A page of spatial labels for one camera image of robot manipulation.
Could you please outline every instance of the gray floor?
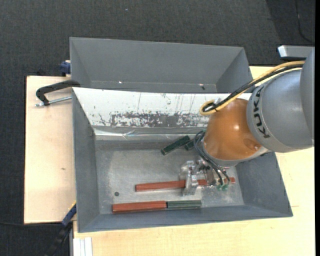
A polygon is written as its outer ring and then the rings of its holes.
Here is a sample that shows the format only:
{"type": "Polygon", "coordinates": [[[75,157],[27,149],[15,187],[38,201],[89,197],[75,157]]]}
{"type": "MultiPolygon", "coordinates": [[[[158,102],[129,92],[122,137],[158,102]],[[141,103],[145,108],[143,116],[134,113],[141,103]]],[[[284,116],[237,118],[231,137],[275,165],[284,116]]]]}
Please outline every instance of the gray floor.
{"type": "Polygon", "coordinates": [[[315,42],[315,0],[1,1],[0,255],[43,255],[59,230],[3,222],[23,223],[25,76],[60,75],[70,36],[241,46],[275,65],[277,46],[315,42]]]}

